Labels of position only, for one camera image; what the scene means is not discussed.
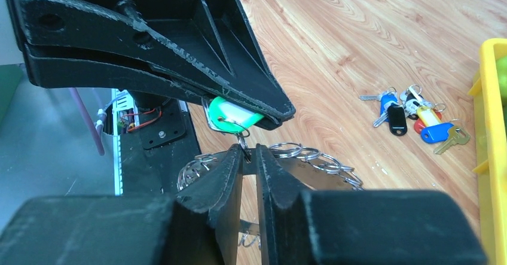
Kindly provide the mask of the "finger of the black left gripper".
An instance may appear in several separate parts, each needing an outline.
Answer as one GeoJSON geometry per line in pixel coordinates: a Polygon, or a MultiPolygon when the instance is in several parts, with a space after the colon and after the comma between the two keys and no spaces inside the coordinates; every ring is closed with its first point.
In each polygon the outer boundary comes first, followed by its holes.
{"type": "Polygon", "coordinates": [[[203,98],[222,97],[263,115],[256,126],[274,130],[283,123],[283,89],[268,69],[238,55],[235,73],[214,70],[200,61],[156,52],[168,67],[152,65],[114,53],[82,48],[24,44],[29,80],[43,88],[101,87],[131,90],[200,104],[203,98]]]}
{"type": "MultiPolygon", "coordinates": [[[[240,0],[16,0],[16,40],[22,53],[82,48],[168,67],[159,52],[231,73],[244,53],[270,71],[240,0]]],[[[294,114],[283,90],[283,121],[294,114]]]]}

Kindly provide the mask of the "light green apple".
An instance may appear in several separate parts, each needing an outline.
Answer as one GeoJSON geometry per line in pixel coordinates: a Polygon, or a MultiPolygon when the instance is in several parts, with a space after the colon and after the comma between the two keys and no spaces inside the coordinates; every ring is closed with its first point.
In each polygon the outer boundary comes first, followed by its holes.
{"type": "Polygon", "coordinates": [[[500,97],[506,103],[506,56],[496,61],[497,79],[499,83],[500,97]]]}

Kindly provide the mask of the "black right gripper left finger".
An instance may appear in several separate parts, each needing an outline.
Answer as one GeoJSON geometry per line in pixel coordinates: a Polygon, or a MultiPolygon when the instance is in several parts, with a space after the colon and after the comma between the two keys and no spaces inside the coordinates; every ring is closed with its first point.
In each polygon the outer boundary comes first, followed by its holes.
{"type": "Polygon", "coordinates": [[[235,264],[243,152],[177,196],[47,196],[1,234],[2,264],[235,264]]]}

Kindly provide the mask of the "pile of tagged keys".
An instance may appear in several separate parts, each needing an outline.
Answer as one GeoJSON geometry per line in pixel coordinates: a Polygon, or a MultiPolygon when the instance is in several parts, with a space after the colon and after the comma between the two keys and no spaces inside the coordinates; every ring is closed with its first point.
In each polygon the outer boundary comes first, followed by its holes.
{"type": "Polygon", "coordinates": [[[408,132],[408,121],[413,130],[426,144],[436,144],[433,150],[441,155],[455,145],[466,145],[471,136],[458,118],[444,120],[444,103],[433,103],[422,96],[422,86],[413,84],[398,92],[394,87],[374,94],[360,95],[360,100],[376,100],[380,103],[379,117],[373,121],[374,128],[387,124],[391,134],[403,136],[408,132]]]}

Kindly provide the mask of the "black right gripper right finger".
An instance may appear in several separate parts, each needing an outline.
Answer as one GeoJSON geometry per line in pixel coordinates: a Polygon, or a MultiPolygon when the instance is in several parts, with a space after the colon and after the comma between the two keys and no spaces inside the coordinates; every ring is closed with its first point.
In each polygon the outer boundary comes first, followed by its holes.
{"type": "Polygon", "coordinates": [[[263,264],[486,264],[458,204],[437,190],[311,190],[255,149],[263,264]]]}

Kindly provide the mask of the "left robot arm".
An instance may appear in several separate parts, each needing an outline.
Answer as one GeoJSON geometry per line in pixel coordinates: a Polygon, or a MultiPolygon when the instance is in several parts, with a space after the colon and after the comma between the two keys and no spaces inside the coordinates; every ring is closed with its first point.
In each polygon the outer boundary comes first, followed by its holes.
{"type": "Polygon", "coordinates": [[[7,0],[32,84],[127,90],[138,107],[222,97],[273,130],[295,107],[240,0],[7,0]]]}

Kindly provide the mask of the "yellow plastic tray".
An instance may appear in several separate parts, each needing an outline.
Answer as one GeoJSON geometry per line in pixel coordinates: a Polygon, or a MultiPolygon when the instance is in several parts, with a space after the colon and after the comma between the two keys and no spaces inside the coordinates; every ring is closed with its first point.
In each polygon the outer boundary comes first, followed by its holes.
{"type": "Polygon", "coordinates": [[[506,39],[479,48],[479,68],[468,94],[473,98],[479,226],[489,264],[506,264],[506,129],[496,61],[506,56],[506,39]]]}

